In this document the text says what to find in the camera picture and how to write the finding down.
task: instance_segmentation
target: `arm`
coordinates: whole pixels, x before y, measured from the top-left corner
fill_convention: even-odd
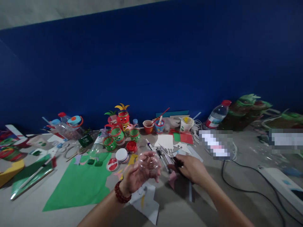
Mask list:
[[[190,181],[204,188],[215,204],[221,220],[226,226],[254,227],[250,220],[236,207],[230,198],[208,174],[205,166],[199,159],[189,155],[177,155],[177,159],[184,166],[179,168]]]
[[[145,152],[141,160],[148,161],[154,155],[154,152]],[[150,172],[148,169],[139,170],[139,165],[136,162],[134,165],[131,165],[123,175],[124,179],[121,181],[119,188],[122,195],[129,198],[131,194],[136,192],[149,178],[154,178],[158,183],[160,169],[158,169],[157,173]],[[124,203],[118,201],[116,193],[113,190],[85,216],[78,227],[111,226],[124,205]]]

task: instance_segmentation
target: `white cup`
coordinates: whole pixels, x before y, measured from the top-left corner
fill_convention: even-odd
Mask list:
[[[181,120],[180,132],[189,132],[195,121],[190,117],[183,117]]]
[[[34,138],[31,138],[26,144],[43,150],[49,150],[54,147],[51,143],[47,142],[42,136],[35,136]]]

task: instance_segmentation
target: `right hand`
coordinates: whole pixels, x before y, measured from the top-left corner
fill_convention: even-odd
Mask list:
[[[212,178],[208,174],[204,164],[197,158],[190,155],[176,155],[176,158],[183,162],[184,166],[179,171],[191,182],[205,188],[211,182]],[[168,165],[168,168],[176,171],[174,165]]]

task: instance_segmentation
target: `red beaded bracelet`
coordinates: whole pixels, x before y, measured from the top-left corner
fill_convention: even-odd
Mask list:
[[[121,181],[119,181],[115,186],[116,197],[120,203],[128,203],[130,201],[130,199],[132,198],[132,195],[130,195],[130,197],[128,197],[128,198],[124,197],[119,188],[120,183],[121,183]]]

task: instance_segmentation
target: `power strip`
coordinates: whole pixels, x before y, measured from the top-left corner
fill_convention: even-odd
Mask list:
[[[258,171],[303,215],[303,189],[277,168]]]

